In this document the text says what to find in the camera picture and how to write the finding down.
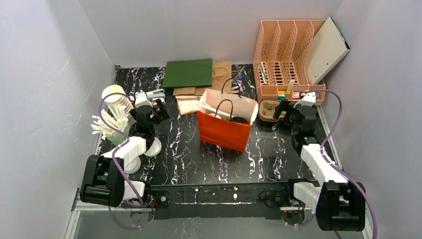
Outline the white lids partial stack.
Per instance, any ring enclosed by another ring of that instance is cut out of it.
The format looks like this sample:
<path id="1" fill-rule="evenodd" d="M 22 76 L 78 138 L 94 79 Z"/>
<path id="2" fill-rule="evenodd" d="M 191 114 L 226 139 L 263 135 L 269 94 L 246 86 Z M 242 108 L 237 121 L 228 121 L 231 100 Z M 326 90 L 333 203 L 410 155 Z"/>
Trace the white lids partial stack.
<path id="1" fill-rule="evenodd" d="M 162 144 L 159 138 L 154 137 L 154 141 L 152 142 L 150 148 L 144 153 L 147 157 L 155 157 L 157 156 L 162 148 Z"/>

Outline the orange paper bag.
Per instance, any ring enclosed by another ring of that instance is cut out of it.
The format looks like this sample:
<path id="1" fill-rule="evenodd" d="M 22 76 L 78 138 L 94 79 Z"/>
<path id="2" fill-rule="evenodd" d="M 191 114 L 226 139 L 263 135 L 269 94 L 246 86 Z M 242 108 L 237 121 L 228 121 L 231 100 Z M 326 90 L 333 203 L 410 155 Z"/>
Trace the orange paper bag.
<path id="1" fill-rule="evenodd" d="M 206 103 L 217 110 L 230 112 L 232 117 L 245 118 L 249 124 L 217 119 L 197 111 L 200 140 L 224 148 L 243 152 L 246 149 L 252 124 L 258 114 L 256 100 L 232 93 L 224 93 L 223 89 L 206 89 L 201 96 Z"/>

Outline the single white cup lid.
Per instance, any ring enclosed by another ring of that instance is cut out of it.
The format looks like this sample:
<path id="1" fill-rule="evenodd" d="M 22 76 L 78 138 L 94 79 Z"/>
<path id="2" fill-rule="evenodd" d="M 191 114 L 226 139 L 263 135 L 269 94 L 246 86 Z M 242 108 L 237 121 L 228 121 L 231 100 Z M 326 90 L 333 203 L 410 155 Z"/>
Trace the single white cup lid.
<path id="1" fill-rule="evenodd" d="M 209 114 L 209 116 L 217 118 L 217 119 L 221 119 L 221 116 L 215 113 Z"/>

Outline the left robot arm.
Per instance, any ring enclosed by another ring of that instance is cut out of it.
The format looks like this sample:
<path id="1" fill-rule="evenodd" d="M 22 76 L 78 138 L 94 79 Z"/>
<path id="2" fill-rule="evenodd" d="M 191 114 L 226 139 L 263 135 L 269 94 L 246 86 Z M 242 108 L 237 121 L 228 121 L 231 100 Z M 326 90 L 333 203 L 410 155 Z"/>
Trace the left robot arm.
<path id="1" fill-rule="evenodd" d="M 150 106 L 136 105 L 135 124 L 124 133 L 124 142 L 109 152 L 91 155 L 87 159 L 80 189 L 80 200 L 85 203 L 118 207 L 125 203 L 134 208 L 143 206 L 146 183 L 132 181 L 129 175 L 140 168 L 140 157 L 157 156 L 162 143 L 155 125 L 169 115 L 161 99 Z"/>

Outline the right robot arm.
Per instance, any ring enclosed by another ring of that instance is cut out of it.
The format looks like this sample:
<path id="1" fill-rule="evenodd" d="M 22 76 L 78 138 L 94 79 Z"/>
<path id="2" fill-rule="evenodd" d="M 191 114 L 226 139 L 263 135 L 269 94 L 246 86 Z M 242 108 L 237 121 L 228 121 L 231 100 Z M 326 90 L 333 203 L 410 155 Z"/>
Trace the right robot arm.
<path id="1" fill-rule="evenodd" d="M 366 190 L 336 167 L 314 132 L 317 110 L 282 100 L 274 118 L 285 113 L 283 123 L 292 128 L 292 146 L 315 175 L 319 186 L 305 179 L 289 180 L 289 196 L 308 206 L 323 231 L 360 232 L 365 228 Z"/>

